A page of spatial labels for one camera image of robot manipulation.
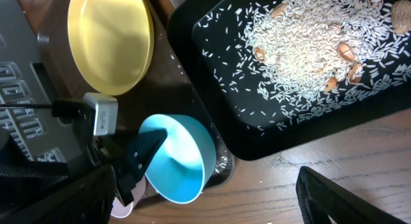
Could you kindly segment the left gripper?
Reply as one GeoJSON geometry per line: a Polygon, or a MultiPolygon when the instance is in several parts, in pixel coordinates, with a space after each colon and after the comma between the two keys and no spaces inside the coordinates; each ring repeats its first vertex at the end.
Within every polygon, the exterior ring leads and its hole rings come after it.
{"type": "Polygon", "coordinates": [[[92,167],[114,162],[116,174],[116,197],[127,206],[134,201],[132,190],[144,177],[155,154],[166,140],[165,129],[137,133],[119,129],[112,135],[93,136],[94,111],[83,100],[79,116],[74,120],[73,132],[92,167]]]}

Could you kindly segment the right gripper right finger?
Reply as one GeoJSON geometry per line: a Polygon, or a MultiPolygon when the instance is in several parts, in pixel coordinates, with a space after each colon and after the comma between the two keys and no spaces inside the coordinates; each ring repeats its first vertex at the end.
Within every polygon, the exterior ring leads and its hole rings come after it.
{"type": "Polygon", "coordinates": [[[305,224],[405,224],[306,166],[299,170],[295,189],[305,224]]]}

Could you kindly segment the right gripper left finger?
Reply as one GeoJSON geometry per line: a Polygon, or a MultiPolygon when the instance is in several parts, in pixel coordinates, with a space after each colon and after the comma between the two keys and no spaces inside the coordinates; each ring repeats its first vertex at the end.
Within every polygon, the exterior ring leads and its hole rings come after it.
{"type": "Polygon", "coordinates": [[[29,205],[14,206],[1,223],[108,223],[116,176],[104,166],[29,205]]]}

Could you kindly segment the light blue bowl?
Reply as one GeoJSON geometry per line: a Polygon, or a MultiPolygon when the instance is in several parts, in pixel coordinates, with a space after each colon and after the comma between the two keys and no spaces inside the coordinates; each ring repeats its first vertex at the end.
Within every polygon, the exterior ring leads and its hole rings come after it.
{"type": "Polygon", "coordinates": [[[202,123],[186,115],[154,114],[139,133],[164,129],[167,138],[146,170],[145,177],[165,199],[178,204],[196,200],[216,166],[216,147],[202,123]]]}

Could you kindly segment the rice and nut leftovers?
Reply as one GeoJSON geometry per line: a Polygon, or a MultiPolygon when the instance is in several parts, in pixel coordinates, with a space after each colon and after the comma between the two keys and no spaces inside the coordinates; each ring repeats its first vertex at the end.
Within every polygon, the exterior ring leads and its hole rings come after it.
{"type": "Polygon", "coordinates": [[[275,0],[210,13],[209,29],[233,15],[238,40],[226,51],[239,56],[224,92],[247,86],[274,100],[287,123],[309,121],[385,89],[410,82],[410,0],[275,0]]]}

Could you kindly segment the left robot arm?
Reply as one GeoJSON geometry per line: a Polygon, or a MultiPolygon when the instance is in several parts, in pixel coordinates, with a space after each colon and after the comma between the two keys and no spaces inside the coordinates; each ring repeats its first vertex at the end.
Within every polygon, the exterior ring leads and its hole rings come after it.
{"type": "Polygon", "coordinates": [[[132,190],[143,178],[155,154],[166,140],[165,129],[136,133],[124,131],[104,135],[94,142],[96,110],[81,101],[57,99],[48,105],[54,117],[74,120],[74,134],[86,156],[86,167],[78,175],[62,162],[34,162],[25,158],[17,143],[4,139],[1,147],[1,178],[32,181],[27,198],[55,192],[61,195],[73,187],[75,195],[84,194],[88,202],[101,202],[112,208],[114,199],[123,205],[134,201],[132,190]]]}

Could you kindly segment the black waste tray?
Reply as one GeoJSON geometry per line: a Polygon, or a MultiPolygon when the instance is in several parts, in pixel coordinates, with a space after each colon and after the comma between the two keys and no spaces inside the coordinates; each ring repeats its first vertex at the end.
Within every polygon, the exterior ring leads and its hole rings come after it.
{"type": "Polygon", "coordinates": [[[257,84],[258,76],[247,73],[240,82],[239,92],[224,92],[213,73],[222,76],[226,83],[239,60],[234,51],[225,50],[238,40],[234,17],[222,17],[209,29],[201,29],[198,23],[220,8],[236,9],[273,1],[184,0],[167,25],[167,37],[175,56],[233,155],[242,160],[260,159],[410,108],[410,82],[405,82],[309,121],[292,121],[281,131],[276,122],[288,121],[282,117],[279,103],[266,101],[254,90],[245,90],[257,84]]]}

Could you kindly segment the grey dishwasher rack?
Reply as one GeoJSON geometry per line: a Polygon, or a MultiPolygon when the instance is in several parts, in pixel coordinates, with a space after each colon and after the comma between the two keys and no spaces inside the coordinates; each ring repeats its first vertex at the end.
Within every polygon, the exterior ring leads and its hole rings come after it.
{"type": "Polygon", "coordinates": [[[37,38],[17,0],[1,0],[1,128],[29,160],[70,162],[82,153],[69,121],[45,106],[55,99],[37,38]]]}

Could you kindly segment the dark brown serving tray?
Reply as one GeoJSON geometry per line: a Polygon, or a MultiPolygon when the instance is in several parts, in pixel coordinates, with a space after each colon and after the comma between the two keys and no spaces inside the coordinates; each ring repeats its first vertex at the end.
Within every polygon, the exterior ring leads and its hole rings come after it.
{"type": "MultiPolygon", "coordinates": [[[[81,98],[92,87],[80,74],[69,48],[67,14],[70,0],[51,0],[39,26],[38,42],[42,62],[59,96],[81,98]]],[[[152,114],[182,114],[200,121],[213,138],[217,163],[228,158],[225,168],[213,172],[205,190],[225,185],[234,173],[234,156],[229,153],[182,64],[173,52],[166,30],[150,0],[155,44],[153,58],[144,78],[130,91],[118,96],[119,123],[136,130],[152,114]]]]}

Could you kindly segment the yellow plate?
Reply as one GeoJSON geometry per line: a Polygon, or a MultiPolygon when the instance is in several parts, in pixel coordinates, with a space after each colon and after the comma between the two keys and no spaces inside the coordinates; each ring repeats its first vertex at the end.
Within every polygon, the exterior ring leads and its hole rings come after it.
{"type": "Polygon", "coordinates": [[[70,0],[67,36],[81,75],[104,94],[131,90],[152,61],[154,28],[145,0],[70,0]]]}

